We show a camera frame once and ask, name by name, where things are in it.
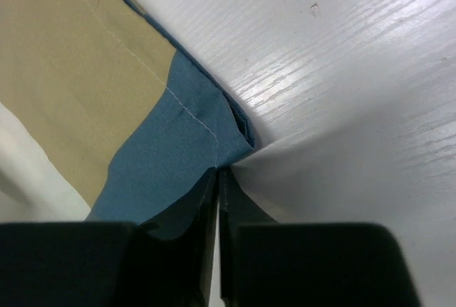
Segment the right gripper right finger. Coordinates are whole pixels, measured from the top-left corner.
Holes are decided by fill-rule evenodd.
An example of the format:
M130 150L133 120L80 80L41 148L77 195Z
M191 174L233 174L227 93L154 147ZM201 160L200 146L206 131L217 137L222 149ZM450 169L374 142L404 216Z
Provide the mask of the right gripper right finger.
M372 223L282 224L219 172L221 297L226 306L411 306L395 237Z

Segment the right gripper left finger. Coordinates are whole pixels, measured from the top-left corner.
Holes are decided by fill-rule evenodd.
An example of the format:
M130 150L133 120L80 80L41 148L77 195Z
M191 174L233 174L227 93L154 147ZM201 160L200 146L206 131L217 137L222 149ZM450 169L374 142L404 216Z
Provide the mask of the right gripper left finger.
M216 169L141 224L1 225L3 306L206 306Z

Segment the blue beige placemat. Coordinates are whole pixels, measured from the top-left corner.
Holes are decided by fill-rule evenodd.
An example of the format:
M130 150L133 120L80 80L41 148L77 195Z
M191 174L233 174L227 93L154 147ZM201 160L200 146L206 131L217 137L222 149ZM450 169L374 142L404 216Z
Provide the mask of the blue beige placemat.
M1 220L142 223L252 124L131 0L1 0Z

